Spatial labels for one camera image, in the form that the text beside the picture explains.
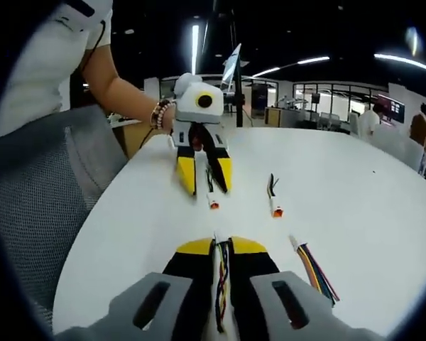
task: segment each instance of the glass wall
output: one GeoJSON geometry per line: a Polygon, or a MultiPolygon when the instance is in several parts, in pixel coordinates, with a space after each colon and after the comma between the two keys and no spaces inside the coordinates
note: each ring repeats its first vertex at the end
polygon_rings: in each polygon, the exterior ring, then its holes
{"type": "Polygon", "coordinates": [[[336,114],[342,121],[349,120],[349,113],[363,114],[377,101],[377,96],[388,93],[371,87],[344,85],[334,83],[296,84],[293,87],[294,98],[299,102],[298,109],[336,114]],[[312,103],[312,95],[319,94],[319,103],[312,103]]]}

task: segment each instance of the woman's arm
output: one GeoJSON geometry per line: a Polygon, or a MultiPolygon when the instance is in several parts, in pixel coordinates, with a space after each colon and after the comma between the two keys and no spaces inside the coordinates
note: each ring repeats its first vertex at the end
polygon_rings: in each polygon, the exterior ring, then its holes
{"type": "MultiPolygon", "coordinates": [[[[84,67],[82,75],[94,98],[108,110],[150,123],[150,115],[158,101],[119,77],[110,45],[98,47],[84,65],[91,52],[87,50],[80,67],[84,67]]],[[[172,129],[173,116],[172,107],[164,115],[163,127],[167,132],[172,129]]]]}

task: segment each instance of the desk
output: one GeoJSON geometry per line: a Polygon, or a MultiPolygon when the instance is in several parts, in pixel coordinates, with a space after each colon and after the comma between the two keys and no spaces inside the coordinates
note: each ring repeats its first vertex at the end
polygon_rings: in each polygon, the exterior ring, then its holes
{"type": "Polygon", "coordinates": [[[387,335],[415,308],[426,289],[425,179],[377,148],[329,131],[237,129],[229,148],[233,187],[213,211],[203,153],[197,200],[174,175],[167,136],[153,137],[129,161],[71,248],[55,295],[54,332],[91,325],[113,297],[162,271],[178,246],[218,230],[262,243],[281,271],[307,283],[288,235],[308,242],[341,298],[333,313],[352,327],[387,335]],[[269,212],[272,172],[280,178],[280,220],[269,212]]]}

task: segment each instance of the computer monitor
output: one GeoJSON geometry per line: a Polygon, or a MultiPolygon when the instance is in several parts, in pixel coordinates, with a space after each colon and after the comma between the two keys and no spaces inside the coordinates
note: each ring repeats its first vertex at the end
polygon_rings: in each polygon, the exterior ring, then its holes
{"type": "Polygon", "coordinates": [[[229,58],[227,58],[226,66],[224,67],[224,73],[222,74],[221,88],[230,91],[232,82],[234,80],[234,73],[236,63],[239,59],[241,44],[239,44],[229,58]]]}
{"type": "Polygon", "coordinates": [[[390,121],[394,120],[399,123],[404,123],[405,105],[393,98],[380,94],[377,97],[377,103],[382,104],[385,108],[383,113],[390,121]]]}

